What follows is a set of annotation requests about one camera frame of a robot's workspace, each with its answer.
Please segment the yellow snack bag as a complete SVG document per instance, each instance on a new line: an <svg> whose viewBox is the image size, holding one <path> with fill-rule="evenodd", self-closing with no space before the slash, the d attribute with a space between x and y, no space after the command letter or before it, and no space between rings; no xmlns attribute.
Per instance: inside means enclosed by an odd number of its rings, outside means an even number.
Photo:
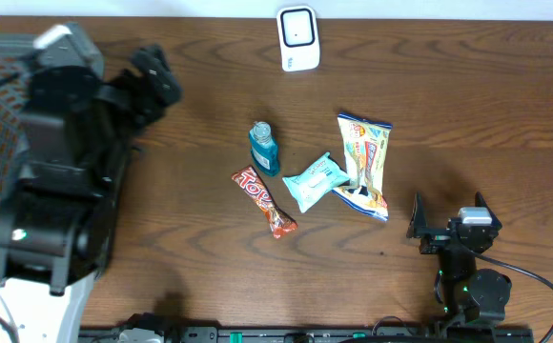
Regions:
<svg viewBox="0 0 553 343"><path fill-rule="evenodd" d="M383 174L390 132L393 125L371 121L341 112L338 126L343 140L348 186L338 186L333 193L355 211L387 221L388 205L384 198Z"/></svg>

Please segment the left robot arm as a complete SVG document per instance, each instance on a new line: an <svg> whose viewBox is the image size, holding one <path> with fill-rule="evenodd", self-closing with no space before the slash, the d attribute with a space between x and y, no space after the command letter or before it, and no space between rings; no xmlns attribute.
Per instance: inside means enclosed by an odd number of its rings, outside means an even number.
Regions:
<svg viewBox="0 0 553 343"><path fill-rule="evenodd" d="M0 34L0 91L22 88L22 136L0 202L0 342L74 342L112 254L134 139L181 98L164 50L104 76L76 23Z"/></svg>

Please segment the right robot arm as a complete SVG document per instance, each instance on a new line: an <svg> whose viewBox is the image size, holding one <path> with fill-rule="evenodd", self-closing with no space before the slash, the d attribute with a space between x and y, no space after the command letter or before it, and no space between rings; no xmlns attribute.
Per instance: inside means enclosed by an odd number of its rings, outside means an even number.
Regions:
<svg viewBox="0 0 553 343"><path fill-rule="evenodd" d="M421 254L435 254L439 260L434 291L445 307L445 318L435 325L439 336L464 329L492 331L504 320L511 280L495 270L478 269L476 263L501 228L480 192L473 207L461 208L443 228L428 224L421 196L415 195L406 236L420 241Z"/></svg>

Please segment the light blue wet wipes pack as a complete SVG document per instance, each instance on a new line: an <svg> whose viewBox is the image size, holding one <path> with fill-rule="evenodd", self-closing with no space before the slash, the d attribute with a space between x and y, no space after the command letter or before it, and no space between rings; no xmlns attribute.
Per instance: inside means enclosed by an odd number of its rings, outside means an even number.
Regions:
<svg viewBox="0 0 553 343"><path fill-rule="evenodd" d="M301 213L306 213L327 192L350 180L348 174L326 152L302 174L282 178L290 194L297 201Z"/></svg>

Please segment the red Top chocolate bar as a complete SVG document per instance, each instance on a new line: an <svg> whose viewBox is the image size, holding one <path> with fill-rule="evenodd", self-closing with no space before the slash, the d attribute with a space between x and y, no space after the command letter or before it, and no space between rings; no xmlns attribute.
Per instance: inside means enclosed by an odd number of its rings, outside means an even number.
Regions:
<svg viewBox="0 0 553 343"><path fill-rule="evenodd" d="M297 222L275 203L253 166L234 172L231 178L261 209L274 238L280 238L297 229Z"/></svg>

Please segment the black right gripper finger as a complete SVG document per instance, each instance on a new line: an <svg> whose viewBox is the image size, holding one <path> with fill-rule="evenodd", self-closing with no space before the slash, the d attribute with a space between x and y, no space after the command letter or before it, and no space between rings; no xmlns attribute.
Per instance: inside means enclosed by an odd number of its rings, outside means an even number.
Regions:
<svg viewBox="0 0 553 343"><path fill-rule="evenodd" d="M408 226L409 232L424 232L427 228L426 215L419 192L415 195L411 221Z"/></svg>
<svg viewBox="0 0 553 343"><path fill-rule="evenodd" d="M484 197L482 196L481 192L475 193L475 205L479 208L484 208L485 211L490 215L491 217L491 226L499 226L501 224L501 221L497 217L497 215L494 214L494 212L490 209L490 207L487 205Z"/></svg>

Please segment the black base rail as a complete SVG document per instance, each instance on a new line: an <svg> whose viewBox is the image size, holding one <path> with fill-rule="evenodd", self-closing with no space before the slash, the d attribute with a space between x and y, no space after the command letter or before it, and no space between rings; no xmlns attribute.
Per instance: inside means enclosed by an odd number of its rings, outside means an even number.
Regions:
<svg viewBox="0 0 553 343"><path fill-rule="evenodd" d="M532 343L533 333L528 329L495 330L456 329L446 337L438 337L417 328L382 326L376 330L293 328L243 329L216 327L187 327L170 333L133 328L82 330L80 342L174 342L174 343L338 343L338 342L498 342Z"/></svg>

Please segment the blue mouthwash bottle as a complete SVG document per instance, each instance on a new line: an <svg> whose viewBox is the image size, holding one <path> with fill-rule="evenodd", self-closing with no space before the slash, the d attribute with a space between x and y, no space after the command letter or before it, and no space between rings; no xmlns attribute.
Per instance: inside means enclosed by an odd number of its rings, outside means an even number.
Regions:
<svg viewBox="0 0 553 343"><path fill-rule="evenodd" d="M273 137L271 126L263 121L255 122L249 131L251 156L257 167L269 176L280 171L278 145Z"/></svg>

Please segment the white barcode scanner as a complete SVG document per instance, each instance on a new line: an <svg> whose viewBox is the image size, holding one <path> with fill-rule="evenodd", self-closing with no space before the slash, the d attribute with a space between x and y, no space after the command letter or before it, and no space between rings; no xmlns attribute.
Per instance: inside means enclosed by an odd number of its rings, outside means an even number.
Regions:
<svg viewBox="0 0 553 343"><path fill-rule="evenodd" d="M282 69L295 72L317 68L320 44L314 10L306 5L283 8L276 22Z"/></svg>

